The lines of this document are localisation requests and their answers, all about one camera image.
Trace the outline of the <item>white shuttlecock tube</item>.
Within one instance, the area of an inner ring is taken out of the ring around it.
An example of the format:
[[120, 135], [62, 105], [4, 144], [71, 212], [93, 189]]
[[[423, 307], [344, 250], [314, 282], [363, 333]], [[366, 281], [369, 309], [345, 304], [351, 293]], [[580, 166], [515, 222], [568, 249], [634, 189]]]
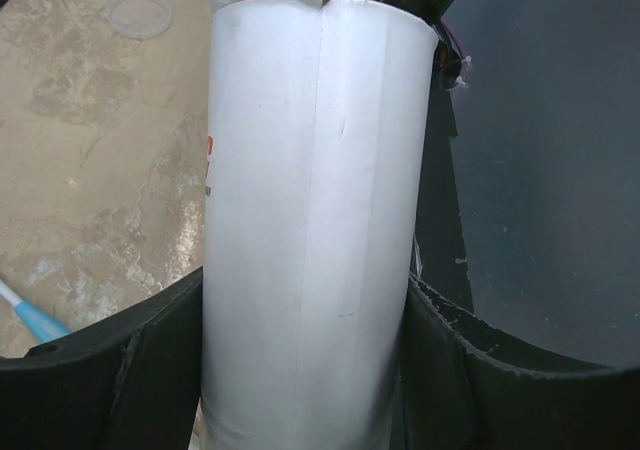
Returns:
[[244, 0], [211, 29], [209, 444], [385, 449], [436, 33], [373, 0]]

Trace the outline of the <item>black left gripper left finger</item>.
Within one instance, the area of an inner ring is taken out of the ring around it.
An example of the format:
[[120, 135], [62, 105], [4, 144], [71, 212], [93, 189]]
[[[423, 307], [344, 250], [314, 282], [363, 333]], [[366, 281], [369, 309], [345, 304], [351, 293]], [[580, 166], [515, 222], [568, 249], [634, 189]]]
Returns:
[[203, 273], [1, 361], [4, 449], [186, 449], [200, 398]]

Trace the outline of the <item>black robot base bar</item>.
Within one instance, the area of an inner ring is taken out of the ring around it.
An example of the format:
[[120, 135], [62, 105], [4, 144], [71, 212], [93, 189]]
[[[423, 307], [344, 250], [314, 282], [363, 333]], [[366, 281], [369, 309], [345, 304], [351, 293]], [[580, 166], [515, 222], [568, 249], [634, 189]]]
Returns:
[[454, 0], [375, 0], [428, 23], [438, 42], [424, 138], [416, 211], [413, 273], [444, 298], [471, 311], [472, 291], [450, 140], [457, 136], [452, 91], [468, 68], [466, 52], [443, 21]]

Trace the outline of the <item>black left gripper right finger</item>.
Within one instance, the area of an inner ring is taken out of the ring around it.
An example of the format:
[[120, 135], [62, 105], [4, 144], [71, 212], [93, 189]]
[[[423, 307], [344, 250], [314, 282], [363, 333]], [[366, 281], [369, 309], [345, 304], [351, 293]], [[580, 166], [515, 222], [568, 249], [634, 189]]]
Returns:
[[410, 278], [401, 346], [410, 449], [636, 449], [639, 369], [555, 354]]

